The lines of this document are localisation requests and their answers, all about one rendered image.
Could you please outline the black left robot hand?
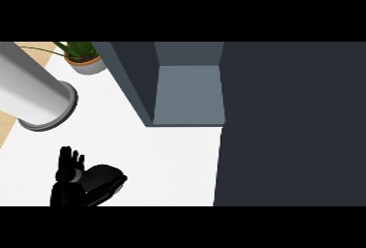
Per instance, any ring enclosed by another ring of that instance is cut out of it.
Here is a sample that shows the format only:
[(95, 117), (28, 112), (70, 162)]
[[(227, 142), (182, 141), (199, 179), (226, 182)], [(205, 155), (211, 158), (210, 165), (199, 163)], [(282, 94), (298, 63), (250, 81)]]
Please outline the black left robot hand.
[(98, 206), (120, 191), (127, 176), (109, 166), (84, 168), (84, 156), (70, 146), (61, 148), (52, 206)]

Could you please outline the dark grey open cabinet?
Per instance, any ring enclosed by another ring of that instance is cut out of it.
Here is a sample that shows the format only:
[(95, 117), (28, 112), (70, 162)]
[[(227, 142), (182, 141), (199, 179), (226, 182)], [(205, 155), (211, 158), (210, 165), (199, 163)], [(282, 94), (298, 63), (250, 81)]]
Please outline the dark grey open cabinet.
[(220, 42), (96, 42), (93, 46), (148, 127), (225, 124)]

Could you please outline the dark grey cabinet door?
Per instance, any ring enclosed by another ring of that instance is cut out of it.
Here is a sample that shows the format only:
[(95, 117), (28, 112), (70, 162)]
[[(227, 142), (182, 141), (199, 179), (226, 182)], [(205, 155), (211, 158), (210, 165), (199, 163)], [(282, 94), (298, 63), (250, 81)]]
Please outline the dark grey cabinet door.
[(366, 205), (366, 43), (226, 44), (219, 205)]

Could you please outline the white cylinder with grey rim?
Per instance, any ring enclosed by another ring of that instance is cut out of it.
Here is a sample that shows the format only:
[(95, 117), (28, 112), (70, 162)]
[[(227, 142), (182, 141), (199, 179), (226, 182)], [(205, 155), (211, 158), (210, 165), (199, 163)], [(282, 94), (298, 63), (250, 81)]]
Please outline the white cylinder with grey rim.
[(56, 80), (13, 42), (0, 42), (0, 110), (34, 132), (56, 128), (77, 106), (77, 91)]

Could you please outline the potted green plant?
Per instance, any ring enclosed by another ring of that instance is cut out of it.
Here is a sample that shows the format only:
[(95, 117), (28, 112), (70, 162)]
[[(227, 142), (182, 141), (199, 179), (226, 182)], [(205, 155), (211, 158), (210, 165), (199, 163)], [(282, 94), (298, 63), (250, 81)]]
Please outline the potted green plant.
[(56, 52), (36, 46), (22, 46), (22, 48), (36, 49), (61, 55), (73, 69), (81, 75), (92, 76), (102, 73), (108, 69), (101, 53), (90, 42), (55, 42), (55, 46), (64, 52)]

